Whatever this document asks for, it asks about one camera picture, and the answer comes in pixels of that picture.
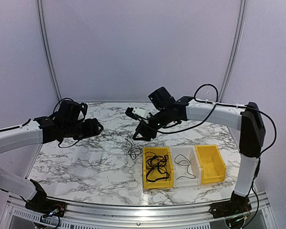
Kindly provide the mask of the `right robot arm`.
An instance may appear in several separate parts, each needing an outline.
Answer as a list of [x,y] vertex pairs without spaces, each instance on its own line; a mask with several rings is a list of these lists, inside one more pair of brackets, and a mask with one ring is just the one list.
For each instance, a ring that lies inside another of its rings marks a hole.
[[239,152],[241,163],[235,188],[228,201],[211,205],[213,214],[236,214],[246,208],[248,195],[257,177],[266,129],[261,112],[254,102],[246,105],[223,104],[218,101],[200,100],[183,96],[175,100],[165,87],[160,87],[149,99],[158,110],[156,114],[141,108],[127,108],[126,115],[140,124],[135,130],[133,140],[150,141],[156,138],[161,128],[172,122],[199,121],[224,125],[240,131]]

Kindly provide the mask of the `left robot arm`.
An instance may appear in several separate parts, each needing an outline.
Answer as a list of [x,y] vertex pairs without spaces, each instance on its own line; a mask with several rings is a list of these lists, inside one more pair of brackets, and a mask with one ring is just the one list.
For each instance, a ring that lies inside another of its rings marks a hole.
[[[65,138],[76,142],[98,136],[103,126],[96,119],[86,118],[88,105],[71,98],[61,99],[50,116],[29,119],[21,125],[0,129],[0,155],[31,145],[43,145],[53,141],[60,144]],[[22,197],[29,207],[47,212],[51,202],[45,190],[34,180],[0,168],[0,190]]]

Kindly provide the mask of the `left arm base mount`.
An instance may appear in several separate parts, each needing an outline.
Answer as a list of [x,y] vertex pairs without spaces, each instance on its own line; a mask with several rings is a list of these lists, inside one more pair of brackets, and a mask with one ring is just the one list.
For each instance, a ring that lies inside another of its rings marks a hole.
[[56,215],[59,217],[63,217],[67,204],[62,201],[49,199],[45,190],[37,181],[30,179],[30,182],[34,185],[36,193],[31,199],[25,200],[25,207],[27,209],[37,211],[43,214],[50,214],[50,212],[57,209],[58,212],[56,213]]

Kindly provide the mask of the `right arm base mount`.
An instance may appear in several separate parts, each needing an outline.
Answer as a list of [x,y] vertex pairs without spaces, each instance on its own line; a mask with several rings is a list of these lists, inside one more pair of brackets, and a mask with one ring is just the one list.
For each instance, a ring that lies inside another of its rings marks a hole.
[[251,209],[248,195],[243,197],[233,191],[229,200],[212,203],[209,213],[212,214],[213,218],[217,219],[248,212]]

